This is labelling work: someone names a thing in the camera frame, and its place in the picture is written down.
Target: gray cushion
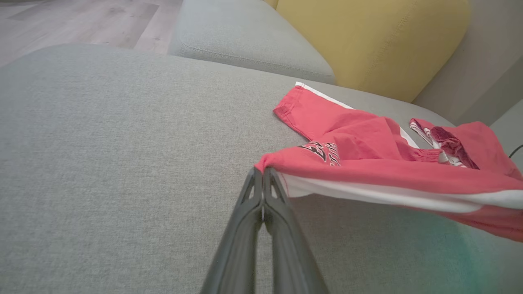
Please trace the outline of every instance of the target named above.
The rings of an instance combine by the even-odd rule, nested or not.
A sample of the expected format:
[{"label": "gray cushion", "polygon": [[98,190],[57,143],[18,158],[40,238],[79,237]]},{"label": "gray cushion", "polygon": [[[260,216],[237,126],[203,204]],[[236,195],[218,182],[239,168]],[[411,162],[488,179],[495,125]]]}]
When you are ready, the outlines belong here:
[{"label": "gray cushion", "polygon": [[325,59],[261,0],[184,0],[169,54],[335,83]]},{"label": "gray cushion", "polygon": [[[304,82],[404,127],[411,117],[450,125],[415,105]],[[2,67],[2,294],[197,293],[246,172],[304,142],[271,113],[294,83],[90,45]],[[515,242],[403,208],[314,195],[293,204],[331,293],[522,286]],[[271,293],[265,228],[257,267],[257,293]]]}]

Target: red fabric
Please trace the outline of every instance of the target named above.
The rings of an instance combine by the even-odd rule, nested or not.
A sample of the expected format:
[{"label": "red fabric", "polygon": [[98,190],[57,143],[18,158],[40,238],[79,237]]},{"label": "red fabric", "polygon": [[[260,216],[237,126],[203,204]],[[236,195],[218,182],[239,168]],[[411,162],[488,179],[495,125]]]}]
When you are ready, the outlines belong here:
[{"label": "red fabric", "polygon": [[508,158],[496,134],[482,122],[466,123],[456,128],[435,127],[423,119],[412,119],[422,129],[428,128],[441,149],[455,156],[467,167],[523,180],[521,172]]},{"label": "red fabric", "polygon": [[[344,108],[300,86],[283,98],[274,113],[311,142],[265,154],[255,165],[260,171],[271,166],[305,178],[464,194],[464,198],[468,194],[523,190],[522,181],[495,168],[438,164],[440,149],[409,146],[392,119]],[[498,208],[496,213],[488,218],[482,210],[440,214],[523,242],[521,211]]]}]

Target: yellow backrest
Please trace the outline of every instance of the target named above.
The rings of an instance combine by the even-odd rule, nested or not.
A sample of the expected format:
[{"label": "yellow backrest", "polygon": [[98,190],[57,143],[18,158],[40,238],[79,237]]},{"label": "yellow backrest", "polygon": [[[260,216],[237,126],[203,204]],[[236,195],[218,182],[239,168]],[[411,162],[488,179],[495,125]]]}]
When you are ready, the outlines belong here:
[{"label": "yellow backrest", "polygon": [[447,62],[470,19],[467,0],[279,0],[276,10],[338,85],[407,102]]}]

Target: stitching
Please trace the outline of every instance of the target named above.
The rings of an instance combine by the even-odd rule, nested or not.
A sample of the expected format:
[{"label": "stitching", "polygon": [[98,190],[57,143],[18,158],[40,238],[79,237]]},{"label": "stitching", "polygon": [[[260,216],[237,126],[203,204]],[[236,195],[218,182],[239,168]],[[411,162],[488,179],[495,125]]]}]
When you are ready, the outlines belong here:
[{"label": "stitching", "polygon": [[195,48],[195,47],[191,47],[191,46],[186,45],[186,44],[185,44],[185,43],[180,39],[180,37],[175,37],[175,38],[176,38],[178,41],[180,41],[180,43],[181,43],[183,46],[185,46],[185,47],[187,47],[187,48],[194,49],[194,50],[198,50],[198,51],[201,51],[201,52],[204,52],[204,53],[207,53],[207,54],[214,54],[214,55],[218,55],[218,56],[222,56],[222,57],[226,57],[226,58],[231,58],[231,59],[238,59],[238,60],[244,60],[244,61],[258,62],[258,63],[262,63],[262,64],[269,65],[269,66],[282,67],[282,68],[284,68],[284,69],[296,70],[296,71],[300,71],[300,72],[303,72],[303,73],[316,74],[316,75],[319,75],[319,76],[322,76],[322,77],[334,77],[334,75],[332,75],[332,74],[322,74],[322,73],[317,73],[317,72],[311,72],[311,71],[307,71],[307,70],[296,69],[296,68],[291,67],[291,66],[286,66],[286,65],[281,65],[281,64],[274,64],[274,63],[269,63],[269,62],[260,61],[260,60],[254,60],[254,59],[248,59],[248,58],[243,58],[243,57],[237,57],[237,56],[225,55],[225,54],[221,54],[221,53],[216,53],[216,52],[212,52],[212,51],[207,51],[207,50],[203,50],[203,49],[198,49],[198,48]]},{"label": "stitching", "polygon": [[411,6],[409,7],[407,13],[405,16],[400,20],[392,34],[388,37],[387,41],[385,41],[385,44],[383,47],[379,50],[378,54],[376,55],[375,59],[372,61],[372,64],[370,65],[369,69],[365,73],[365,77],[363,78],[363,81],[358,85],[356,89],[362,89],[364,86],[368,83],[368,78],[370,77],[372,71],[378,67],[378,63],[380,63],[381,58],[385,55],[388,48],[390,48],[391,43],[396,37],[398,36],[398,32],[401,28],[405,26],[406,23],[408,23],[408,20],[412,14],[412,11],[417,7],[418,0],[415,0],[412,2]]}]

